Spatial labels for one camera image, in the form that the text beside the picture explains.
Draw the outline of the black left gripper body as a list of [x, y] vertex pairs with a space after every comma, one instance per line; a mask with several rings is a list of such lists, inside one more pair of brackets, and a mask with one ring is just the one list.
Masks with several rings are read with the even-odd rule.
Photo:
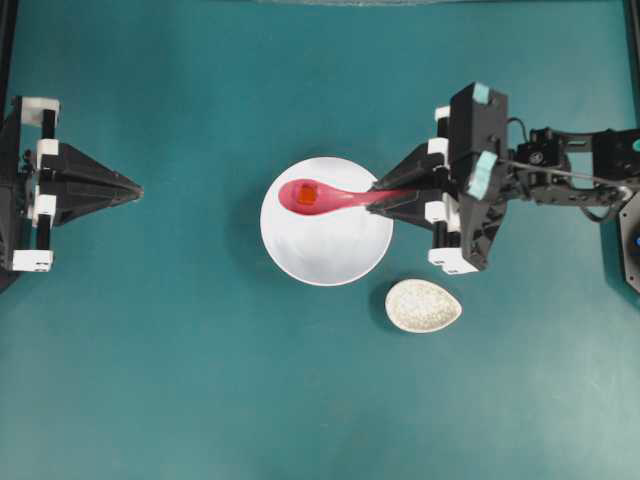
[[21, 156], [23, 126], [39, 127], [39, 142], [58, 142], [60, 101], [46, 97], [18, 96], [1, 126], [1, 270], [7, 273], [48, 272], [54, 262], [51, 220], [34, 218], [34, 200], [50, 171], [37, 169], [36, 150]]

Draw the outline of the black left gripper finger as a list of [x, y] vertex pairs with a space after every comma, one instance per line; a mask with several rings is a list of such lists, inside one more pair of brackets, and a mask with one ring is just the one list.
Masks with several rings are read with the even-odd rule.
[[37, 169], [50, 171], [54, 177], [84, 183], [123, 188], [142, 193], [143, 188], [131, 179], [110, 170], [75, 147], [61, 142], [37, 144]]
[[34, 218], [48, 215], [52, 226], [62, 226], [99, 210], [120, 206], [143, 197], [142, 188], [104, 185], [39, 185]]

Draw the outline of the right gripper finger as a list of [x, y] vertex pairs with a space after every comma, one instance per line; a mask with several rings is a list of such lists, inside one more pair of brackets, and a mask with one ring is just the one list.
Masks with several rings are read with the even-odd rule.
[[385, 192], [381, 199], [367, 205], [366, 210], [372, 214], [444, 234], [447, 227], [443, 221], [430, 221], [426, 218], [426, 204], [440, 202], [442, 196], [442, 192]]
[[375, 181], [370, 190], [428, 190], [442, 186], [438, 171], [445, 165], [445, 155], [427, 148], [415, 148], [398, 165]]

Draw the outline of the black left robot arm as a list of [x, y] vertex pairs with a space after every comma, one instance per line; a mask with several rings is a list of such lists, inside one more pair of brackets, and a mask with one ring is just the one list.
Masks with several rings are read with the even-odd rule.
[[79, 217], [137, 201], [143, 188], [56, 138], [61, 103], [16, 96], [1, 114], [1, 290], [48, 272], [51, 232]]

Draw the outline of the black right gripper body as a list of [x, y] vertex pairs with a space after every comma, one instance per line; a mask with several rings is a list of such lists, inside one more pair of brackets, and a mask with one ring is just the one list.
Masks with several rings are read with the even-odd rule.
[[449, 102], [447, 123], [449, 180], [459, 215], [459, 253], [455, 271], [483, 271], [507, 212], [501, 193], [508, 158], [508, 98], [473, 82]]

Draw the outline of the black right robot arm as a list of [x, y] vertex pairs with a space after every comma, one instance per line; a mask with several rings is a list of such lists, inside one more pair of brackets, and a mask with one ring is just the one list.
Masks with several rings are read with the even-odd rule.
[[504, 94], [481, 83], [435, 113], [437, 134], [379, 179], [338, 158], [301, 161], [269, 188], [260, 211], [270, 257], [291, 277], [338, 286], [384, 256], [395, 222], [428, 230], [430, 264], [449, 275], [486, 269], [515, 200], [573, 207], [616, 222], [622, 272], [639, 285], [639, 133], [528, 130], [511, 147]]

